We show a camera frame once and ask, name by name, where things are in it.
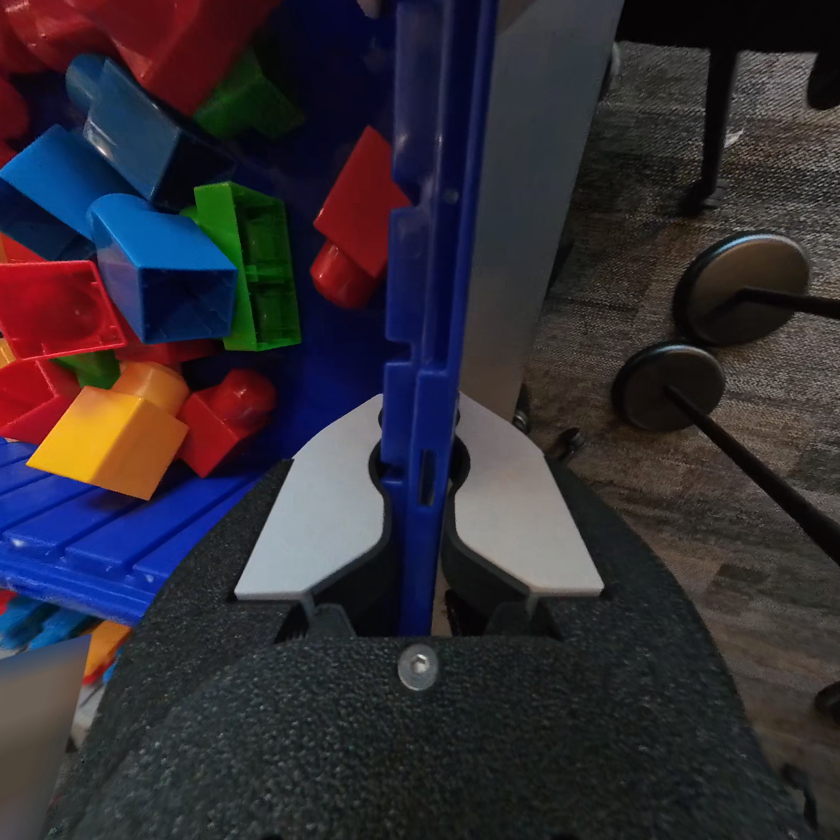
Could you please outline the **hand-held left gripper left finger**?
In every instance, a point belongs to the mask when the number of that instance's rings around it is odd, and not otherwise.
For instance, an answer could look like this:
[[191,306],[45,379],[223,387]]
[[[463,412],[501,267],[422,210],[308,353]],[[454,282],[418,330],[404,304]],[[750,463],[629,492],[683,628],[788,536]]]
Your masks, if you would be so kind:
[[368,611],[391,588],[391,504],[376,473],[378,394],[298,450],[234,589],[240,602]]

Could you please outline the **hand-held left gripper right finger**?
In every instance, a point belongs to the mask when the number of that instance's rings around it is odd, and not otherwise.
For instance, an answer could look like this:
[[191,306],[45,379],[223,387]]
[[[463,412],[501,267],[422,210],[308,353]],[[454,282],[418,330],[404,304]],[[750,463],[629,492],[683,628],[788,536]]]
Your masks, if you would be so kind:
[[440,565],[483,618],[545,598],[597,597],[604,583],[539,447],[471,397],[458,397]]

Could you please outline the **pile of mega blocks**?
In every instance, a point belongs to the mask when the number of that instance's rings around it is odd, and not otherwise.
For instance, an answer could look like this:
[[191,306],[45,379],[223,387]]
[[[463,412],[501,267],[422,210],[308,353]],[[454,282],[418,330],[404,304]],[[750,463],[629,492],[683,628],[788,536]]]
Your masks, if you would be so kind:
[[[2,2],[2,238],[30,253],[2,263],[2,466],[148,500],[184,440],[205,476],[382,390],[382,329],[304,269],[349,130],[391,90],[394,3],[93,6],[108,21]],[[264,23],[314,107],[277,176],[193,120]]]

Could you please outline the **blue plastic bin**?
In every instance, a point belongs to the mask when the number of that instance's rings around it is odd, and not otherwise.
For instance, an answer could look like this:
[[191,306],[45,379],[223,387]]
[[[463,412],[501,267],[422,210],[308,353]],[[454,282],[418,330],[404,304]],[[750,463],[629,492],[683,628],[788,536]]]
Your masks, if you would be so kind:
[[[363,632],[408,635],[432,622],[497,4],[393,3],[391,90],[349,130],[350,149],[308,218],[320,246],[304,271],[340,313],[381,328],[376,473],[391,504],[395,577],[370,610],[346,613]],[[248,56],[193,120],[236,160],[267,161],[277,176],[280,142],[313,125],[314,107],[292,48],[268,29],[252,34]],[[187,461],[197,440],[184,440],[148,500],[95,486],[68,498],[73,486],[53,475],[18,486],[35,475],[7,463],[2,589],[135,625],[198,540],[324,428],[271,455],[265,425],[205,476]]]

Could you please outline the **yellow mega block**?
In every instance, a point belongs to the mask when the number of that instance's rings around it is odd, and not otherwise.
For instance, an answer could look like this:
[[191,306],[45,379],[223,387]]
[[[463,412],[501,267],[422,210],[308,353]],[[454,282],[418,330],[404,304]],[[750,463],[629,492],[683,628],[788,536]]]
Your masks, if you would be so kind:
[[104,676],[132,631],[131,626],[102,621],[87,632],[90,643],[82,685],[92,685]]

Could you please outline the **black round-base stand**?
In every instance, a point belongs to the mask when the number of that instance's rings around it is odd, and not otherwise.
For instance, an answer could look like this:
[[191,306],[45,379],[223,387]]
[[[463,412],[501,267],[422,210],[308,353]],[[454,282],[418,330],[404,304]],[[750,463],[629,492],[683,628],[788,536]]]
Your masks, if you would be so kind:
[[812,268],[794,240],[771,231],[728,236],[694,258],[678,280],[678,334],[709,348],[769,337],[795,314],[839,320],[839,300],[809,292]]
[[711,417],[726,383],[721,365],[709,351],[688,343],[656,343],[632,355],[616,374],[612,407],[625,424],[640,431],[665,434],[698,429],[839,564],[838,523]]

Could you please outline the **black chair leg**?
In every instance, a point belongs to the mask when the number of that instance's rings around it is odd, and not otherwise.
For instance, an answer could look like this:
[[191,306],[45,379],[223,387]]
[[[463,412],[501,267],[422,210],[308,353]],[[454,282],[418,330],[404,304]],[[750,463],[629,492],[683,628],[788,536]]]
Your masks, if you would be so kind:
[[807,104],[817,111],[838,107],[838,1],[626,1],[616,40],[709,52],[700,174],[681,205],[685,216],[721,200],[721,158],[742,52],[814,53]]

